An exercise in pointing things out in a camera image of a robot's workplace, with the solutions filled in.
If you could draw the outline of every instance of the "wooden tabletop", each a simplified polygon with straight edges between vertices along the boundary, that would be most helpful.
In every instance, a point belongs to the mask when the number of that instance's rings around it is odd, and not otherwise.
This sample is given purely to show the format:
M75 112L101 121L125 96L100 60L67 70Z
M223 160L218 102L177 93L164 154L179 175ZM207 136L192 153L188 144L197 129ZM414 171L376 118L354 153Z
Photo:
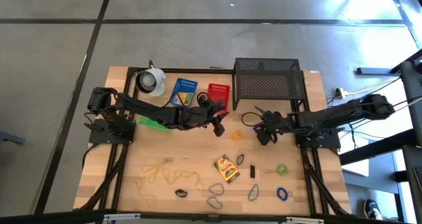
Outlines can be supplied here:
M113 87L122 92L125 84L127 67L110 67L106 87ZM305 71L305 83L312 111L324 109L326 100L318 72ZM198 82L196 92L206 92L209 83L231 86L230 74L179 74L166 73L166 92L153 98L139 94L138 99L163 105L170 97L175 81L186 78ZM129 95L134 82L131 82ZM133 143L129 146L125 172L119 199L119 211L147 211L164 213L224 213L255 215L309 215L307 191L304 180L300 150L296 147L295 137L285 134L278 141L261 146L251 127L241 123L244 112L254 111L254 105L262 109L280 111L282 115L291 111L289 101L240 100L236 111L232 111L230 92L229 115L222 124L226 131L216 137L212 126L189 131L158 130L144 125L137 125ZM247 123L257 122L258 118L245 117ZM243 139L233 141L232 132L241 131ZM87 156L80 178L74 207L81 207L93 195L104 179L110 145L104 144L93 149ZM350 211L346 185L338 156L331 150L319 149L320 163L324 183L333 197L346 210ZM245 155L244 162L237 166L240 176L232 183L226 183L213 163L226 154L236 160ZM276 167L279 164L288 167L288 175L279 176ZM250 165L256 167L255 179L250 178ZM207 203L212 194L208 187L222 183L224 194L217 196L223 208L215 210ZM259 197L248 201L248 193L253 185L259 188ZM288 192L288 199L282 202L276 191L283 187ZM177 189L188 192L187 197L175 195ZM317 211L321 212L318 189L314 184ZM107 206L111 205L114 184L111 185Z

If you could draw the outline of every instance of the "black mesh shelf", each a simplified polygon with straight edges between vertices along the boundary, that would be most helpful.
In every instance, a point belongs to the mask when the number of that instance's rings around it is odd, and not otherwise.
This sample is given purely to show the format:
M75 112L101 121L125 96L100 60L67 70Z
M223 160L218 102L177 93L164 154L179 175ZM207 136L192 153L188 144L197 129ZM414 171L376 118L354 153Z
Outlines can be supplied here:
M240 99L306 99L297 59L236 58L233 110Z

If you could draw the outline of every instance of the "blue rubber band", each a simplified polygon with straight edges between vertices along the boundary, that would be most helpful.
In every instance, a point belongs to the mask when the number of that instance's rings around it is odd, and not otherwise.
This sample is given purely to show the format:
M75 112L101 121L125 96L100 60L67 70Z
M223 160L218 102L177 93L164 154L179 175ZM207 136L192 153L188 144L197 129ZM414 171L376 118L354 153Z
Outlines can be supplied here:
M219 205L220 205L220 208L217 208L216 206L214 206L213 204L211 204L211 202L210 202L210 200L211 200L211 199L215 199L215 200L216 200L216 202L217 202L217 204L219 204ZM208 204L211 208L214 208L214 209L217 209L217 210L220 210L220 209L222 209L222 208L223 208L223 204L222 204L222 203L220 203L220 202L217 200L217 198L216 198L215 196L207 198L206 203L207 203L207 204Z
M221 194L216 194L214 191L212 191L212 187L218 186L218 185L220 185L222 187L222 193ZM224 194L224 186L223 186L222 183L215 183L215 184L211 185L210 188L208 188L208 191L210 191L210 193L215 195L215 196L220 196L220 195Z
M251 198L251 194L252 194L252 192L253 192L253 190L254 190L254 188L255 188L255 187L256 187L256 197L255 197L255 198ZM252 186L251 191L249 191L249 194L248 194L248 200L249 200L249 201L256 200L256 199L258 198L258 196L259 196L259 187L258 187L258 185L257 185L257 184L254 184L254 185Z
M284 198L280 195L280 191L283 191L284 192L284 194L286 195ZM288 195L287 195L287 191L284 189L284 188L278 188L277 189L277 197L281 200L281 201L286 201L287 200L287 198L288 198Z

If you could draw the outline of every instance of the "concrete floor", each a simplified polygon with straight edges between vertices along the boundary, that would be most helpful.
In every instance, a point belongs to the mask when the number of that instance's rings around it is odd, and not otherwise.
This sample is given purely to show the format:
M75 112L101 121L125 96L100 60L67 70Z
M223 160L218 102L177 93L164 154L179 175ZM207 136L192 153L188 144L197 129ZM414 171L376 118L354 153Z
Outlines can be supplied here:
M96 18L101 4L0 0L0 18ZM392 0L110 0L105 17L401 19ZM0 24L0 95L5 98L0 130L27 139L23 146L0 145L1 216L31 212L92 29L92 24ZM416 49L403 25L103 25L46 211L73 206L89 135L82 114L110 66L144 67L151 59L157 67L231 68L236 57L296 58L302 70L321 72L329 97L337 87L356 91L388 80L354 72L393 67Z

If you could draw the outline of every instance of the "shoe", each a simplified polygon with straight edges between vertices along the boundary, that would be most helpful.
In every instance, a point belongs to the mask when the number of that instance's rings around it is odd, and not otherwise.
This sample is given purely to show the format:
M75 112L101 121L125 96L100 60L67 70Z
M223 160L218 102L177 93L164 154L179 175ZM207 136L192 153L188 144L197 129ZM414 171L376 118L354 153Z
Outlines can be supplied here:
M363 214L367 219L382 220L378 204L374 200L366 200L363 204Z

